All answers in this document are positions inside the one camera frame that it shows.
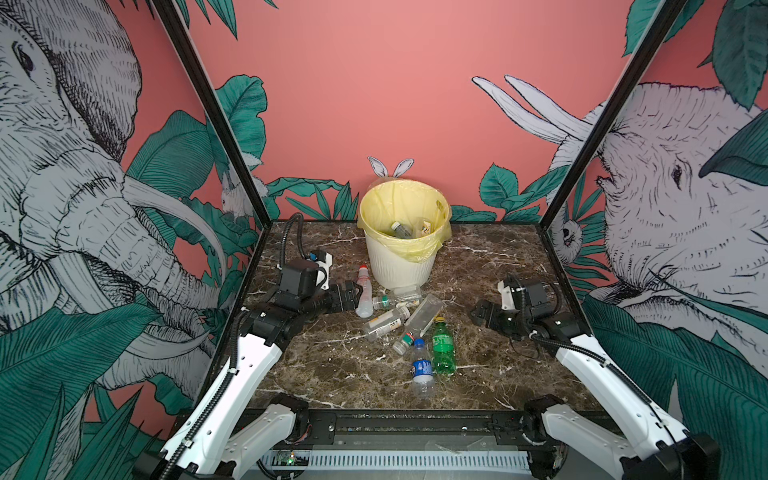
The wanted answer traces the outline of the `small green Sprite bottle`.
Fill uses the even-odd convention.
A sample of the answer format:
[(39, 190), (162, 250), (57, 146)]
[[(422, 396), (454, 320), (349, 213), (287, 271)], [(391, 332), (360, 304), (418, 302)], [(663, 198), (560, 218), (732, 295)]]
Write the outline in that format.
[(435, 318), (434, 327), (432, 335), (434, 372), (442, 375), (453, 375), (456, 371), (453, 335), (443, 316)]

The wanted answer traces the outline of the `clear bottle sunflower label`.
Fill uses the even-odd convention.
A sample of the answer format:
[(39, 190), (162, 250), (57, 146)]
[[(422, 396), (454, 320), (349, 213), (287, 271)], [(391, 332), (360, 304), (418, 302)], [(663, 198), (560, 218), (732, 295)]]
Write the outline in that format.
[(442, 299), (428, 294), (408, 318), (401, 338), (393, 344), (393, 350), (403, 356), (416, 339), (423, 337), (444, 306)]

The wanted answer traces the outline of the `small clear bottle blue cap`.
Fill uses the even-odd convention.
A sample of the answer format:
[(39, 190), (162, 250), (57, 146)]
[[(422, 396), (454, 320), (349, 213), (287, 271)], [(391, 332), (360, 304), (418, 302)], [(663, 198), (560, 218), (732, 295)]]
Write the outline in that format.
[(423, 339), (414, 341), (411, 362), (411, 390), (418, 398), (426, 399), (434, 394), (436, 380), (430, 353)]

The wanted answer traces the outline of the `clear tall bottle barcode label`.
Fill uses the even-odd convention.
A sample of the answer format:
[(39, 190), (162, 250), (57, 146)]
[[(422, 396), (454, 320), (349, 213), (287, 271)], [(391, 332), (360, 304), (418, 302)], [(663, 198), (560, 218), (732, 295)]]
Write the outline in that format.
[(398, 239), (413, 239), (414, 233), (410, 226), (402, 224), (400, 222), (393, 222), (391, 224), (391, 230), (393, 235)]

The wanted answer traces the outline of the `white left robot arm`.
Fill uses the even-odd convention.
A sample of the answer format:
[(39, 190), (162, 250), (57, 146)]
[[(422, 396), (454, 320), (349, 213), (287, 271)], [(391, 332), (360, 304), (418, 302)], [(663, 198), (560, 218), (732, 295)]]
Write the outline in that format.
[(252, 396), (304, 325), (323, 314), (352, 311), (362, 286), (347, 280), (294, 297), (277, 287), (236, 316), (230, 357), (182, 427), (157, 454), (136, 460), (135, 479), (240, 479), (278, 443), (300, 443), (311, 423), (305, 401), (277, 395), (244, 427)]

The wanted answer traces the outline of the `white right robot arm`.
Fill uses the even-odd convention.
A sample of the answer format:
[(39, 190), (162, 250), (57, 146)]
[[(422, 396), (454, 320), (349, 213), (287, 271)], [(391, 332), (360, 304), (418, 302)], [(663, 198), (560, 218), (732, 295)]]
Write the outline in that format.
[(511, 340), (528, 338), (570, 370), (591, 392), (619, 431), (577, 413), (554, 395), (526, 403), (522, 438), (538, 448), (529, 465), (550, 479), (572, 448), (614, 479), (716, 479), (721, 449), (706, 433), (692, 433), (646, 394), (570, 312), (535, 319), (487, 300), (470, 311), (474, 324)]

